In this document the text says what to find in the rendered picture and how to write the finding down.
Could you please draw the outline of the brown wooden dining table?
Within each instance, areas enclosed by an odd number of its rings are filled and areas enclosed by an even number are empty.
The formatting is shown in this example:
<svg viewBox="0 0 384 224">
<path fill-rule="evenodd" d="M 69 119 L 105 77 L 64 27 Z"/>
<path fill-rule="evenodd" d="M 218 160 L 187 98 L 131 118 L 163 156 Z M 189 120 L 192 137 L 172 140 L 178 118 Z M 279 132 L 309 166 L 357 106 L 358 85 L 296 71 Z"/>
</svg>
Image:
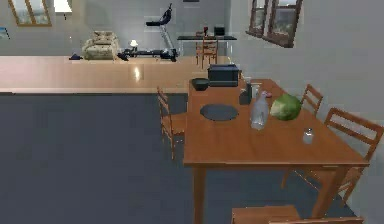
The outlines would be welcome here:
<svg viewBox="0 0 384 224">
<path fill-rule="evenodd" d="M 250 107 L 239 104 L 237 87 L 189 89 L 183 164 L 193 170 L 193 224 L 203 224 L 205 174 L 208 169 L 290 169 L 309 166 L 301 146 L 303 128 L 296 122 L 270 117 L 264 129 L 251 127 Z M 205 119 L 200 109 L 206 104 L 231 105 L 238 116 L 230 121 Z M 334 197 L 326 186 L 319 192 L 311 216 L 321 218 Z"/>
</svg>

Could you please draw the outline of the dark brown framed window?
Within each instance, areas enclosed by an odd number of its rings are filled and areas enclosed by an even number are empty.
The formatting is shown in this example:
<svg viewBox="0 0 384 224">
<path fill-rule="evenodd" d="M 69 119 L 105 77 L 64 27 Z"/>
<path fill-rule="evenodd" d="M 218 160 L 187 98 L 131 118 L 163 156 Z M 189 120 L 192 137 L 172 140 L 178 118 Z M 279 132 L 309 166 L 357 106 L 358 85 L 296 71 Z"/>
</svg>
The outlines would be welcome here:
<svg viewBox="0 0 384 224">
<path fill-rule="evenodd" d="M 293 48 L 303 0 L 252 0 L 246 33 Z"/>
</svg>

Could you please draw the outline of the light wood framed window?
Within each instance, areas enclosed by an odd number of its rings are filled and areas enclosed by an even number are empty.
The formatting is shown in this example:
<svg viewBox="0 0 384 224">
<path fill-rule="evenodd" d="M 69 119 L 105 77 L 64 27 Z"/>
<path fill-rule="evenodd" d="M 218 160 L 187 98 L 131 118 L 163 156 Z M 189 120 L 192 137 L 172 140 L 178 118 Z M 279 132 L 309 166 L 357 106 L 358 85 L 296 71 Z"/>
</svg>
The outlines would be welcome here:
<svg viewBox="0 0 384 224">
<path fill-rule="evenodd" d="M 7 0 L 18 27 L 51 27 L 46 0 Z"/>
</svg>

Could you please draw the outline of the dark round plate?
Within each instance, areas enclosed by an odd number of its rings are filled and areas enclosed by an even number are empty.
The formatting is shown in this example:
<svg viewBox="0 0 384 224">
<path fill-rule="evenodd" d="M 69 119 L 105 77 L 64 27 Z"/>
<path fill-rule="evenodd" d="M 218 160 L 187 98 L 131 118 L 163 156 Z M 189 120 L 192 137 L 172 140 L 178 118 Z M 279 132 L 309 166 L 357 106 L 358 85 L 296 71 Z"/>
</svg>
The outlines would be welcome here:
<svg viewBox="0 0 384 224">
<path fill-rule="evenodd" d="M 200 109 L 200 114 L 212 121 L 229 121 L 238 116 L 238 111 L 231 105 L 206 104 Z"/>
</svg>

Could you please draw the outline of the clear glass bottle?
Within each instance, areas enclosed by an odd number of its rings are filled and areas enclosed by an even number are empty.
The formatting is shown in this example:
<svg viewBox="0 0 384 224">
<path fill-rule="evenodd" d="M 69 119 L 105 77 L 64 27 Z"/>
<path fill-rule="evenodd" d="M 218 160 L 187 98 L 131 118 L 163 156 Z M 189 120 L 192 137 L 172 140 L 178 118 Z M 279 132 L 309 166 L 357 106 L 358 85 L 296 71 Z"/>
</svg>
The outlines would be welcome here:
<svg viewBox="0 0 384 224">
<path fill-rule="evenodd" d="M 254 102 L 251 110 L 251 127 L 262 130 L 265 127 L 269 115 L 269 107 L 266 101 L 267 92 L 262 91 L 259 98 Z"/>
</svg>

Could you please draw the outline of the black toaster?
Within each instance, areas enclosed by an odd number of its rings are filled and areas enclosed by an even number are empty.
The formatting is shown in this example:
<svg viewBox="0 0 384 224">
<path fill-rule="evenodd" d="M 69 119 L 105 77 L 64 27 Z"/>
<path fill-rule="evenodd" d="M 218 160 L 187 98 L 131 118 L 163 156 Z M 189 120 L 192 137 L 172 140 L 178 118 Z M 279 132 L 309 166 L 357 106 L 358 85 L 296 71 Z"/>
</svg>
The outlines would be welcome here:
<svg viewBox="0 0 384 224">
<path fill-rule="evenodd" d="M 235 64 L 211 64 L 207 69 L 211 87 L 237 87 L 239 69 Z"/>
</svg>

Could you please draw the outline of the dark mug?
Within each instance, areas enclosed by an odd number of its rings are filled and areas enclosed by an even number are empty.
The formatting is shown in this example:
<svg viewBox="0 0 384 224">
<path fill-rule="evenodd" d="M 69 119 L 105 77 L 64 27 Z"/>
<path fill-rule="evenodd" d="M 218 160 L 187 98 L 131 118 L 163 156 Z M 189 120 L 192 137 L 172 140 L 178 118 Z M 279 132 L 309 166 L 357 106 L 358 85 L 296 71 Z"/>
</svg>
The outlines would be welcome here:
<svg viewBox="0 0 384 224">
<path fill-rule="evenodd" d="M 246 86 L 240 90 L 239 95 L 239 104 L 240 105 L 249 105 L 252 99 L 252 87 L 250 84 L 246 84 Z"/>
</svg>

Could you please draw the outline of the green cabbage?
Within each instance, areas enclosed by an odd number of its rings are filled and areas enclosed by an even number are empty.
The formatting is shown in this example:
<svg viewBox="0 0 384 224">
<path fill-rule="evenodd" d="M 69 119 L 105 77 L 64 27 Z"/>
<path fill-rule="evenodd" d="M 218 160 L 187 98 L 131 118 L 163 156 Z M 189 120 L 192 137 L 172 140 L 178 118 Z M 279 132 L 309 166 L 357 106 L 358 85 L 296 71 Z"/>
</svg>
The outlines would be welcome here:
<svg viewBox="0 0 384 224">
<path fill-rule="evenodd" d="M 270 115 L 282 121 L 294 120 L 301 111 L 301 102 L 293 95 L 283 94 L 279 96 L 270 109 Z"/>
</svg>

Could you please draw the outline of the brown wooden slatted chair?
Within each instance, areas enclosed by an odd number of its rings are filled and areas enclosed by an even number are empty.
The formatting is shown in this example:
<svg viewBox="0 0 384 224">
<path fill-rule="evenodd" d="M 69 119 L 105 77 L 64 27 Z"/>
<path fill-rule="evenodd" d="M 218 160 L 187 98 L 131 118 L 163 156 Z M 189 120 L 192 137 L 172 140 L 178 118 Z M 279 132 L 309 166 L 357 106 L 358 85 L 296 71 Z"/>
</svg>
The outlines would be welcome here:
<svg viewBox="0 0 384 224">
<path fill-rule="evenodd" d="M 322 192 L 326 186 L 331 196 L 343 193 L 345 203 L 384 135 L 384 127 L 339 108 L 331 108 L 324 121 L 303 110 L 296 122 L 312 128 L 311 144 L 301 146 L 309 166 L 290 168 L 281 182 L 284 188 L 290 174 L 296 174 L 309 186 Z"/>
<path fill-rule="evenodd" d="M 204 68 L 204 59 L 208 57 L 208 63 L 214 60 L 218 63 L 218 41 L 204 40 L 201 44 L 197 43 L 195 46 L 196 51 L 196 64 Z"/>
<path fill-rule="evenodd" d="M 364 224 L 362 217 L 301 218 L 293 205 L 233 208 L 231 224 Z"/>
<path fill-rule="evenodd" d="M 301 105 L 308 105 L 312 108 L 313 114 L 317 115 L 323 100 L 323 95 L 311 84 L 307 84 L 302 95 Z"/>
<path fill-rule="evenodd" d="M 160 113 L 160 127 L 162 137 L 167 137 L 170 143 L 171 158 L 175 159 L 175 146 L 179 143 L 176 137 L 183 136 L 186 129 L 186 113 L 172 113 L 168 96 L 164 93 L 163 89 L 157 87 L 157 100 Z"/>
</svg>

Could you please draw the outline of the dark bowl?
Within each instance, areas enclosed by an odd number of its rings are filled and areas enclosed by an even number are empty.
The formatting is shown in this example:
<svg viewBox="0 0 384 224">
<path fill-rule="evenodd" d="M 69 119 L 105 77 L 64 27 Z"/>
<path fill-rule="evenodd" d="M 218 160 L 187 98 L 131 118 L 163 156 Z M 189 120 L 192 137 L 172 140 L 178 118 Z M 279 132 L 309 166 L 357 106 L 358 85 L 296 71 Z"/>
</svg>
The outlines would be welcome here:
<svg viewBox="0 0 384 224">
<path fill-rule="evenodd" d="M 206 78 L 194 78 L 191 82 L 196 91 L 205 91 L 209 87 L 209 80 Z"/>
</svg>

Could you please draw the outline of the black glass-top desk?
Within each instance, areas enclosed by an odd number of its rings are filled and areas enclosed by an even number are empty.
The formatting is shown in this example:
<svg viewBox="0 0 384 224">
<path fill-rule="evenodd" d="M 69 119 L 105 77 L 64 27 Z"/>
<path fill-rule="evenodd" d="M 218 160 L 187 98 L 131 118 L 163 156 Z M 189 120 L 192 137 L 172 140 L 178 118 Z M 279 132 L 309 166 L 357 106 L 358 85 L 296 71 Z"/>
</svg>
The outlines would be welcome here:
<svg viewBox="0 0 384 224">
<path fill-rule="evenodd" d="M 218 41 L 218 42 L 224 42 L 228 43 L 230 41 L 236 41 L 237 38 L 234 36 L 178 36 L 177 41 L 179 44 L 178 47 L 178 53 L 180 56 L 184 55 L 184 44 L 186 42 L 203 42 L 204 40 L 207 41 Z"/>
</svg>

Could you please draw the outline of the small clear salt shaker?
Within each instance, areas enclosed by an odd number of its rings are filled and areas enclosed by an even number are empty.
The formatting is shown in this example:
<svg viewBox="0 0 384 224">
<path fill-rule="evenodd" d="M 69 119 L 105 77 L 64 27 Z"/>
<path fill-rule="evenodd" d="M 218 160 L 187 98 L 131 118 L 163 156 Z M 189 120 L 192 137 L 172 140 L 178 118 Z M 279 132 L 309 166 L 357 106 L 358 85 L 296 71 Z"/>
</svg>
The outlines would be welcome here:
<svg viewBox="0 0 384 224">
<path fill-rule="evenodd" d="M 314 133 L 312 128 L 306 128 L 303 133 L 303 142 L 305 144 L 311 144 L 313 141 Z"/>
</svg>

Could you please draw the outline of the white lamp shade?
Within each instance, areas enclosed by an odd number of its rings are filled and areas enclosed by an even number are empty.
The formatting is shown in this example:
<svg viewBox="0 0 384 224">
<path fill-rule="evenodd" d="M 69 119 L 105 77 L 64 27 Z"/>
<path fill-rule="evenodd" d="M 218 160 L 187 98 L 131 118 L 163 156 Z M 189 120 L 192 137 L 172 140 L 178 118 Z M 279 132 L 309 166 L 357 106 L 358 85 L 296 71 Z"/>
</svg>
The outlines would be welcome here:
<svg viewBox="0 0 384 224">
<path fill-rule="evenodd" d="M 56 13 L 71 13 L 72 8 L 70 4 L 71 0 L 53 0 L 54 11 Z"/>
</svg>

